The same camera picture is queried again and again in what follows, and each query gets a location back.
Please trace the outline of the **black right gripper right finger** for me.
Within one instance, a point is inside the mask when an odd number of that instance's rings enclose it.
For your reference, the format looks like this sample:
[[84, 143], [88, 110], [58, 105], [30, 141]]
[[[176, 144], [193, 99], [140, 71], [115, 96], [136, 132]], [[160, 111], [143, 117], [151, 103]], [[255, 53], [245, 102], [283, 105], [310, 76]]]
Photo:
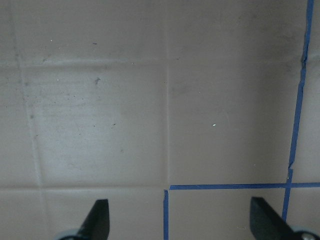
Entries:
[[262, 197], [250, 200], [250, 231], [256, 240], [318, 240], [319, 235], [292, 229]]

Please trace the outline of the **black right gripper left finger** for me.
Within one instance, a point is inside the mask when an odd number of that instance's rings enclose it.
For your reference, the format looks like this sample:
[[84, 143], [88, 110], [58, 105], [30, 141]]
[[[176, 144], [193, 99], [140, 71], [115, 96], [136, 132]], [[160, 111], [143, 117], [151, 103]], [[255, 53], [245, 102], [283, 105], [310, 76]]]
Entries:
[[75, 233], [64, 233], [56, 240], [107, 240], [110, 234], [108, 199], [98, 199]]

